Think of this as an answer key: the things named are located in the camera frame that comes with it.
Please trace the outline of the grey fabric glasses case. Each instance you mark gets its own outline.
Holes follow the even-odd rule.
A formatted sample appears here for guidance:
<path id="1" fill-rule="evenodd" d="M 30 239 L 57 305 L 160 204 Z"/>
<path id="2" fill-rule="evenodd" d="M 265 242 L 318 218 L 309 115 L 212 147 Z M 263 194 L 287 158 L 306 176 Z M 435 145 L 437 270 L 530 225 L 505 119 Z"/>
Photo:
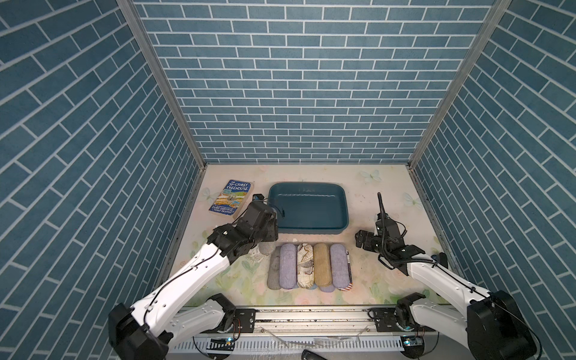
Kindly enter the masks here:
<path id="1" fill-rule="evenodd" d="M 275 241 L 263 241 L 261 243 L 259 243 L 258 245 L 258 251 L 265 256 L 271 255 L 275 249 L 276 249 L 277 245 Z"/>

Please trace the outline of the lilac fabric glasses case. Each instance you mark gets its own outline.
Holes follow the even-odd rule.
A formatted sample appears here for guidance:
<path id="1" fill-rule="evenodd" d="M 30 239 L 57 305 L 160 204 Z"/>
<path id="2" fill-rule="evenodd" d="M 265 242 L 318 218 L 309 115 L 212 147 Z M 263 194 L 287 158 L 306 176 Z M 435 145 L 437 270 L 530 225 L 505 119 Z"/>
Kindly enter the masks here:
<path id="1" fill-rule="evenodd" d="M 294 244 L 280 247 L 279 284 L 284 290 L 297 287 L 297 247 Z"/>
<path id="2" fill-rule="evenodd" d="M 335 288 L 345 287 L 347 280 L 347 249 L 342 244 L 330 247 L 332 284 Z"/>

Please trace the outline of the world map glasses case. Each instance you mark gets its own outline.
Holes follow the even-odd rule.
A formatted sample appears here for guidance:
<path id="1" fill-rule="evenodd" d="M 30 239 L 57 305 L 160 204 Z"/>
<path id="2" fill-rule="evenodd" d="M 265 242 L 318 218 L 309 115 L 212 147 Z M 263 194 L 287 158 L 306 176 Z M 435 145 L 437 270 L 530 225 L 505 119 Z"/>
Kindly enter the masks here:
<path id="1" fill-rule="evenodd" d="M 300 244 L 297 249 L 297 284 L 304 289 L 314 286 L 314 247 Z"/>

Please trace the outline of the tan fabric glasses case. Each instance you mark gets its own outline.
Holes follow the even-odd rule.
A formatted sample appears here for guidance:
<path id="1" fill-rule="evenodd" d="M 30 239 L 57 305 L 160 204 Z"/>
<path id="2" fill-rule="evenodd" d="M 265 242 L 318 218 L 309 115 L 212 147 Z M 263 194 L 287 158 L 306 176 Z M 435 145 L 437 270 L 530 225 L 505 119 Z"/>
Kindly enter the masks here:
<path id="1" fill-rule="evenodd" d="M 314 280 L 318 287 L 332 285 L 332 268 L 330 252 L 327 244 L 319 243 L 313 246 Z"/>

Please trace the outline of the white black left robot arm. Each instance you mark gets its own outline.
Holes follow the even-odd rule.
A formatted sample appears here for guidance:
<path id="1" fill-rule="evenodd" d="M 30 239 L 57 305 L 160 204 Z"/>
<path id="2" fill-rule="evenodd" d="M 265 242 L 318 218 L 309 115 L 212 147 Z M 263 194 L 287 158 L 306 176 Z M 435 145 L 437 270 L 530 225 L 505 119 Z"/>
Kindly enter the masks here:
<path id="1" fill-rule="evenodd" d="M 240 217 L 217 226 L 180 270 L 132 306 L 108 315 L 109 343 L 120 359 L 165 359 L 169 349 L 205 331 L 238 330 L 236 306 L 223 294 L 190 310 L 184 306 L 211 279 L 261 242 L 278 240 L 284 211 L 253 200 Z"/>

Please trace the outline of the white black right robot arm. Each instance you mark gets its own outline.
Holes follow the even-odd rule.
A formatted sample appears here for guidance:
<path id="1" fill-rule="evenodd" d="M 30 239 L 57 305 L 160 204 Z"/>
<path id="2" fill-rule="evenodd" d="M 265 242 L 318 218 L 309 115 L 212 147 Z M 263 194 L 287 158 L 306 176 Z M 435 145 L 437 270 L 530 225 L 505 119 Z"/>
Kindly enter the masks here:
<path id="1" fill-rule="evenodd" d="M 433 290 L 447 305 L 414 292 L 397 301 L 394 318 L 404 332 L 431 328 L 466 347 L 475 359 L 540 359 L 542 342 L 526 324 L 511 295 L 477 286 L 449 270 L 443 255 L 428 256 L 406 244 L 407 228 L 381 211 L 375 232 L 360 230 L 355 245 L 376 253 L 387 269 L 398 270 Z"/>

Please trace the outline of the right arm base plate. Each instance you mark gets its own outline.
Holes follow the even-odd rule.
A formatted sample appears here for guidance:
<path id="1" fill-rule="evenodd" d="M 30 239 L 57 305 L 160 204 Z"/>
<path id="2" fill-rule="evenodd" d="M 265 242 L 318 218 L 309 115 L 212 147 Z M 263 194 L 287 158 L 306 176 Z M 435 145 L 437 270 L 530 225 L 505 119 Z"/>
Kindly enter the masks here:
<path id="1" fill-rule="evenodd" d="M 378 332 L 414 332 L 419 329 L 410 310 L 404 306 L 373 307 L 367 311 Z"/>

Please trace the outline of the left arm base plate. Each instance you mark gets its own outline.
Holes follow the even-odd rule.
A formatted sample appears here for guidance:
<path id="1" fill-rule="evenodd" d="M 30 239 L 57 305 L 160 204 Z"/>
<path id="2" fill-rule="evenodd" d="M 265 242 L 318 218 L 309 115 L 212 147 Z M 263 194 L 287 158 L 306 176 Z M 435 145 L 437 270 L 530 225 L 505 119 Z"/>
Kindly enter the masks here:
<path id="1" fill-rule="evenodd" d="M 220 323 L 219 332 L 231 333 L 253 333 L 256 323 L 257 311 L 253 308 L 237 308 L 234 312 L 228 310 L 224 313 Z"/>

